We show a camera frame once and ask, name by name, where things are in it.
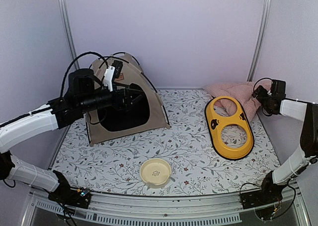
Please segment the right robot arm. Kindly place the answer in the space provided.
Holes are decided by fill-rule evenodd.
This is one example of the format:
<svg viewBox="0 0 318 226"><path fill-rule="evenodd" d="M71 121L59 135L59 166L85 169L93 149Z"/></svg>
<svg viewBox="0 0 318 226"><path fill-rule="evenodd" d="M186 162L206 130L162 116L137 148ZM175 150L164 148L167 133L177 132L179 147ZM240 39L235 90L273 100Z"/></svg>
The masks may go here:
<svg viewBox="0 0 318 226"><path fill-rule="evenodd" d="M290 120L284 122L283 146L292 144L294 151L277 169L268 173L262 181L257 200L268 204L281 194L289 181L299 176L307 166L318 160L318 104L290 99L285 93L286 82L272 79L267 90L258 81L252 96L261 104L266 116L280 115Z"/></svg>

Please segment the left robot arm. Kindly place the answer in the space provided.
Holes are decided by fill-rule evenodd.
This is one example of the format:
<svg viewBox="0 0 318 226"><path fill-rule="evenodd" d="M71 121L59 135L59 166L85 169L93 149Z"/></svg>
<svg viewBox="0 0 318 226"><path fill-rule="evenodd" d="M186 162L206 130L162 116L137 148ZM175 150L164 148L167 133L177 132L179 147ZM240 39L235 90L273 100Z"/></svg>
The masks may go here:
<svg viewBox="0 0 318 226"><path fill-rule="evenodd" d="M26 183L54 192L63 203L70 203L74 193L58 171L38 168L10 153L10 148L44 132L62 129L93 110L112 107L129 111L144 92L129 85L114 82L117 73L113 66L99 79L92 69L80 69L69 74L68 90L38 109L0 125L0 178Z"/></svg>

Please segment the beige pet tent fabric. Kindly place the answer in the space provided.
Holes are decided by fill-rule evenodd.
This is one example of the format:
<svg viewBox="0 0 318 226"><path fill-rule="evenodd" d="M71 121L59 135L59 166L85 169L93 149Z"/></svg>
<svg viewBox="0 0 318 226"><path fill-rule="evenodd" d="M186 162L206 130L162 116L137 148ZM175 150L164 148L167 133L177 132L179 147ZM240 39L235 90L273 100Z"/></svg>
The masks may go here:
<svg viewBox="0 0 318 226"><path fill-rule="evenodd" d="M119 76L114 80L119 84L118 90L128 85L140 93L130 95L130 98L137 99L137 103L132 104L129 111L115 110L109 106L87 113L86 129L90 145L147 130L170 129L164 104L137 59L126 52L117 52L105 56L104 59L110 67L122 67Z"/></svg>

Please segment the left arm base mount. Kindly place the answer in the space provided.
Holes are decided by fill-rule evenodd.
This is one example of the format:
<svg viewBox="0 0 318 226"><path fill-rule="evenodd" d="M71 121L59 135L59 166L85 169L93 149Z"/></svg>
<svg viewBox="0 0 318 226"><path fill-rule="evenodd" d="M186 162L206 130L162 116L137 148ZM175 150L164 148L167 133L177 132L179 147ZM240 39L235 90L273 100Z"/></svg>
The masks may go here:
<svg viewBox="0 0 318 226"><path fill-rule="evenodd" d="M54 192L49 192L48 199L61 205L74 206L88 209L91 201L91 193L85 190L71 189L69 186L58 186Z"/></svg>

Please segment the yellow double bowl holder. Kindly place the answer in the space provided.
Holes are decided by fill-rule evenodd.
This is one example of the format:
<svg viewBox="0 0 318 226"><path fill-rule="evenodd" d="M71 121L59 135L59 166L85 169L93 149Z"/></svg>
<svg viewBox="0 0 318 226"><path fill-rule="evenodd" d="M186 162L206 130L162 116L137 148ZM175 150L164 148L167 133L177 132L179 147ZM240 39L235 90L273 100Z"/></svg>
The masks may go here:
<svg viewBox="0 0 318 226"><path fill-rule="evenodd" d="M229 116L217 113L215 103L222 99L231 101L236 111ZM254 136L242 105L234 98L220 96L210 100L205 106L205 118L215 152L228 160L240 160L250 154L254 147ZM231 130L241 130L243 140L234 143Z"/></svg>

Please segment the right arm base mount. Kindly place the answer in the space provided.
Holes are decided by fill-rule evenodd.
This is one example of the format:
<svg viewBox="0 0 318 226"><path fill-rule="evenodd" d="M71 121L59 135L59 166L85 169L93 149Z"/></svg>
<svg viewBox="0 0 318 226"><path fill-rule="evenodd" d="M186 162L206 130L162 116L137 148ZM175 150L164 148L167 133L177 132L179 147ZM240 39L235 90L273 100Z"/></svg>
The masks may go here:
<svg viewBox="0 0 318 226"><path fill-rule="evenodd" d="M256 216L263 221L274 219L283 199L282 194L267 195L261 190L240 193L243 209L255 209Z"/></svg>

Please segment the pink checkered cushion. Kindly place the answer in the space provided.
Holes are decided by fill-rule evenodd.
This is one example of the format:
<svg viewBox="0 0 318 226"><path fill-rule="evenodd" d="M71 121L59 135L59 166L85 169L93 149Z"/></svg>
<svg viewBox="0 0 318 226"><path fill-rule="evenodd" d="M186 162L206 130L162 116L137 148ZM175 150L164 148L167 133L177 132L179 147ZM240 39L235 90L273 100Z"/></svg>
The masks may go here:
<svg viewBox="0 0 318 226"><path fill-rule="evenodd" d="M271 88L271 80L261 80L256 87L256 82L232 82L232 83L216 83L203 87L212 97L229 96L236 99L245 111L245 115L251 122L261 106L258 100L252 97L253 90L258 86L263 86L267 91Z"/></svg>

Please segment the black tent pole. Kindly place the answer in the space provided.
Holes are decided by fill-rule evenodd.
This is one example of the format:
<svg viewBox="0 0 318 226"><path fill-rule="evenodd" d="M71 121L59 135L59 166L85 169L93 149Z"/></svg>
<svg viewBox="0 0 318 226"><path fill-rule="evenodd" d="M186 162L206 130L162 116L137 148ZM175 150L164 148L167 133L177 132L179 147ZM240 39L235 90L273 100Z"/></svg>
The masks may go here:
<svg viewBox="0 0 318 226"><path fill-rule="evenodd" d="M158 91L144 74L138 60L127 52L117 52L104 56L108 65L115 60L123 63L122 71L114 82L114 88L122 89L125 85L135 83L144 91L143 99L131 111L115 110L107 107L102 126L111 132L131 130L135 128L156 129L170 128L169 119Z"/></svg>
<svg viewBox="0 0 318 226"><path fill-rule="evenodd" d="M94 71L94 75L102 81L106 71L106 64L103 63L103 60L96 59L90 67ZM98 116L97 110L93 110L85 116L86 133L88 142L91 146L110 139L110 132L107 131L101 124L102 118L105 117L105 112L103 109L101 109L100 112L100 117Z"/></svg>

